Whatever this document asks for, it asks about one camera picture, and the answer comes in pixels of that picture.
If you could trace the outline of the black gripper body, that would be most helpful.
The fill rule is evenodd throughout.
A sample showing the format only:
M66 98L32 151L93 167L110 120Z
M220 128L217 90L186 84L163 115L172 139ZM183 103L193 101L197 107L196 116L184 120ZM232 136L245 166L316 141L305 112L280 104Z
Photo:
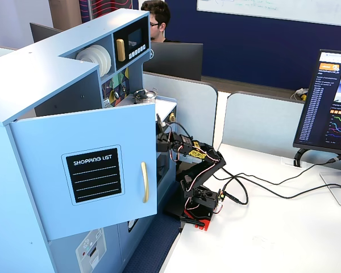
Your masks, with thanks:
M178 149L178 135L174 132L161 133L157 136L157 151L168 152Z

